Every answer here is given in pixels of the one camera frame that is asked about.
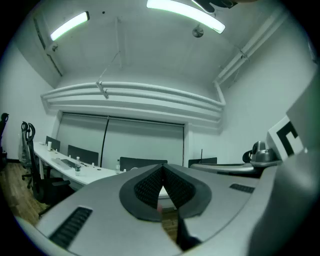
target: vent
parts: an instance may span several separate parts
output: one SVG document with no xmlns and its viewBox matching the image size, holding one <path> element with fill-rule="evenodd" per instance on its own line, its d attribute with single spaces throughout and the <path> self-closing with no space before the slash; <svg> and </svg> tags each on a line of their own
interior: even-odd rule
<svg viewBox="0 0 320 256">
<path fill-rule="evenodd" d="M 64 249 L 68 248 L 91 213 L 91 209 L 78 207 L 49 239 Z"/>
<path fill-rule="evenodd" d="M 254 187 L 240 185 L 240 184 L 236 184 L 236 183 L 232 184 L 229 188 L 234 189 L 234 190 L 239 190 L 242 192 L 246 192 L 246 193 L 250 193 L 250 194 L 252 194 L 255 190 Z"/>
</svg>

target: black mesh grille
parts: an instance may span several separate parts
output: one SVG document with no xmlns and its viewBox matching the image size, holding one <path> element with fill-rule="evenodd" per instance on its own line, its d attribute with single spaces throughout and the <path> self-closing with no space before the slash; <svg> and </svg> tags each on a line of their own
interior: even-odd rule
<svg viewBox="0 0 320 256">
<path fill-rule="evenodd" d="M 252 194 L 255 190 L 254 187 L 245 186 L 245 185 L 236 184 L 236 183 L 232 184 L 229 188 L 234 189 L 234 190 L 239 190 L 242 192 L 246 192 L 246 193 L 250 193 L 250 194 Z"/>
<path fill-rule="evenodd" d="M 49 239 L 66 249 L 74 240 L 91 213 L 91 209 L 78 207 L 50 236 Z"/>
<path fill-rule="evenodd" d="M 196 193 L 195 186 L 162 167 L 163 186 L 175 207 L 179 208 L 188 202 Z"/>
<path fill-rule="evenodd" d="M 162 188 L 162 170 L 159 168 L 134 186 L 135 196 L 145 204 L 157 209 Z"/>
</svg>

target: fluorescent light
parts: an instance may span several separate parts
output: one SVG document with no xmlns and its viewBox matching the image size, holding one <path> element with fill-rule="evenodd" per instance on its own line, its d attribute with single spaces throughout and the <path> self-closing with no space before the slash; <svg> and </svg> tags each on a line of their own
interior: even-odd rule
<svg viewBox="0 0 320 256">
<path fill-rule="evenodd" d="M 75 26 L 86 22 L 89 20 L 89 14 L 85 11 L 78 16 L 73 17 L 72 19 L 68 20 L 66 23 L 64 23 L 61 27 L 57 28 L 52 34 L 51 39 L 54 41 L 58 37 L 60 37 L 62 34 L 66 33 L 70 29 L 74 28 Z"/>
<path fill-rule="evenodd" d="M 219 34 L 221 34 L 226 28 L 225 25 L 209 14 L 181 2 L 171 0 L 148 0 L 146 7 L 187 16 L 217 31 Z"/>
</svg>

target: desk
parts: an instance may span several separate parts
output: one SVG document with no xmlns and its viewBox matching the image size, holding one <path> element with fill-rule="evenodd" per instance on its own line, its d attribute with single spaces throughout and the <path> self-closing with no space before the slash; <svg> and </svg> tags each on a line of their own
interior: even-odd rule
<svg viewBox="0 0 320 256">
<path fill-rule="evenodd" d="M 101 168 L 98 166 L 92 167 L 88 164 L 88 166 L 81 165 L 80 176 L 76 175 L 75 169 L 71 168 L 68 170 L 62 169 L 59 165 L 57 165 L 52 159 L 68 159 L 71 162 L 76 162 L 75 159 L 69 158 L 68 156 L 61 154 L 59 152 L 55 152 L 53 150 L 48 151 L 46 145 L 40 144 L 40 142 L 35 142 L 33 144 L 34 153 L 39 157 L 39 165 L 40 165 L 40 177 L 44 179 L 44 163 L 47 163 L 49 166 L 60 172 L 62 175 L 67 177 L 68 180 L 72 180 L 80 185 L 88 185 L 91 182 L 95 182 L 97 180 L 111 177 L 113 175 L 117 175 L 115 170 Z M 162 187 L 159 193 L 159 199 L 168 199 L 168 193 L 164 187 Z"/>
</svg>

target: white panel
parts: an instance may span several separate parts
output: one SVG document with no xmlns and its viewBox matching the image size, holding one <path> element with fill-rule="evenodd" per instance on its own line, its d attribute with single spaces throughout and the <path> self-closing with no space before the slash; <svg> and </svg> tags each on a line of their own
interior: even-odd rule
<svg viewBox="0 0 320 256">
<path fill-rule="evenodd" d="M 102 167 L 115 169 L 120 157 L 167 160 L 183 164 L 183 127 L 110 120 L 105 135 Z"/>
<path fill-rule="evenodd" d="M 68 145 L 99 153 L 100 165 L 101 150 L 107 118 L 63 114 L 57 140 L 61 142 L 60 152 L 68 153 Z"/>
</svg>

